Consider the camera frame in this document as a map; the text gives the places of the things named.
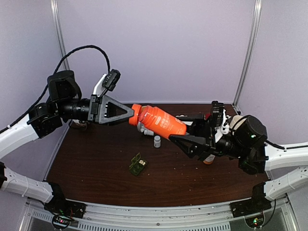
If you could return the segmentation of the large orange pill bottle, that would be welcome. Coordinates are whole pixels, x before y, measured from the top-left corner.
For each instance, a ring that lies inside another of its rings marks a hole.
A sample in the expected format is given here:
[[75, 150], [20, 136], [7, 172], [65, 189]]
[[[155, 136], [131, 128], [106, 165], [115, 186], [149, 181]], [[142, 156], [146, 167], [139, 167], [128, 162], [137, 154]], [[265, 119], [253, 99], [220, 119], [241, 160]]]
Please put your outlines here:
[[145, 128], [168, 139], [170, 135], [185, 135], [186, 124], [158, 107], [142, 106], [139, 122]]

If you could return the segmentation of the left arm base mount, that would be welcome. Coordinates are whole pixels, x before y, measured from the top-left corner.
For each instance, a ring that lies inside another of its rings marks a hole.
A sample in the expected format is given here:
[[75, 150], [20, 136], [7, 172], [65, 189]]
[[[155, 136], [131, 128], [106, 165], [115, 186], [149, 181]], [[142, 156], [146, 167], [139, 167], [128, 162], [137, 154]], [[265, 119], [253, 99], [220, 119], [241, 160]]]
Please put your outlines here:
[[52, 198], [48, 203], [44, 203], [45, 209], [59, 215], [69, 218], [83, 218], [86, 204], [67, 200], [60, 185], [57, 183], [48, 183], [52, 189]]

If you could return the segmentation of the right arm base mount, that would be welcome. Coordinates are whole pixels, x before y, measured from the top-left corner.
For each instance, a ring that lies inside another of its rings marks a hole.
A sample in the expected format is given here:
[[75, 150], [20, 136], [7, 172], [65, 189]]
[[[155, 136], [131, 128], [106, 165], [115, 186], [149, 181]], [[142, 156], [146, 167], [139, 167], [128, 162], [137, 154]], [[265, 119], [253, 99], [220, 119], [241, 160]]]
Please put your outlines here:
[[231, 212], [234, 218], [259, 213], [271, 209], [271, 201], [266, 199], [264, 193], [265, 183], [253, 187], [250, 199], [230, 203]]

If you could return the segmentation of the green pill organizer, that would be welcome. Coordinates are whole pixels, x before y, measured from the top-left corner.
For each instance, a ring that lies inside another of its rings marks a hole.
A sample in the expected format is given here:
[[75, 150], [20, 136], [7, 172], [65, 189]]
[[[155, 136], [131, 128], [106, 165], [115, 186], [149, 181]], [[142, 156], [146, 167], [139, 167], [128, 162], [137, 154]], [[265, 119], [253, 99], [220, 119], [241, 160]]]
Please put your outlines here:
[[147, 166], [148, 162], [142, 159], [141, 154], [136, 154], [129, 165], [129, 171], [132, 175], [138, 176]]

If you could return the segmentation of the small white pill bottle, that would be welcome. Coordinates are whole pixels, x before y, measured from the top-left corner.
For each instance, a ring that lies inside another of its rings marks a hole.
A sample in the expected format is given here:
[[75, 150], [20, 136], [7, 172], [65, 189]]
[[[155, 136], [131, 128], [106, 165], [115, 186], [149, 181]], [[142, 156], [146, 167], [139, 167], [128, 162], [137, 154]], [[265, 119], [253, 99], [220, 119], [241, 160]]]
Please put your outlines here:
[[161, 137], [158, 135], [154, 136], [154, 147], [155, 148], [161, 147]]

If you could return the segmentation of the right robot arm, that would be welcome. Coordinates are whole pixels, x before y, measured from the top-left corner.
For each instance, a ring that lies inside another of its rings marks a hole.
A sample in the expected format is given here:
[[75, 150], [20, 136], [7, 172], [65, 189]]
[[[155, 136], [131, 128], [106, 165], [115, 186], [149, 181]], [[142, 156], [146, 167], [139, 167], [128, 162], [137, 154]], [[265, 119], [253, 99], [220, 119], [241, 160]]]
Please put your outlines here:
[[210, 155], [237, 159], [238, 167], [254, 175], [282, 167], [295, 167], [285, 175], [253, 187], [247, 209], [257, 212], [265, 202], [308, 184], [307, 143], [277, 145], [268, 140], [266, 127], [254, 116], [228, 116], [224, 113], [209, 118], [190, 118], [184, 135], [172, 134], [169, 140], [189, 158], [204, 161]]

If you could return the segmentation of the orange bottle cap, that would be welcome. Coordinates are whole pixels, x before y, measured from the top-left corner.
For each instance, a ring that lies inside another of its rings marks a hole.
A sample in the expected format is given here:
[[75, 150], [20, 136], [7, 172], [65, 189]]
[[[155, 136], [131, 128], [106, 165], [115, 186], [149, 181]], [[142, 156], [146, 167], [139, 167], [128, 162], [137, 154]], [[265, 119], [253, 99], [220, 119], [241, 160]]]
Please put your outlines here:
[[140, 104], [133, 104], [131, 109], [133, 110], [133, 116], [129, 118], [128, 122], [132, 126], [137, 126], [140, 114], [142, 113], [142, 106]]

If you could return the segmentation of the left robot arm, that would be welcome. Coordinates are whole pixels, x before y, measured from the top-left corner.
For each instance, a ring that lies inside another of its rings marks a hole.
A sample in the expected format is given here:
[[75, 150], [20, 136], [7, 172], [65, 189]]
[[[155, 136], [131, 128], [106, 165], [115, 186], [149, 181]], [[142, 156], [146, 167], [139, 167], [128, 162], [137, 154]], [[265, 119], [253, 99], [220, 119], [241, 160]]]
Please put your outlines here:
[[[34, 106], [21, 120], [0, 134], [0, 156], [38, 139], [61, 127], [68, 120], [112, 125], [133, 117], [131, 108], [107, 96], [120, 79], [120, 72], [112, 69], [95, 85], [89, 99], [82, 98], [72, 70], [64, 70], [47, 78], [49, 99]], [[52, 182], [36, 181], [0, 165], [0, 189], [50, 204], [59, 214], [69, 210], [61, 187]]]

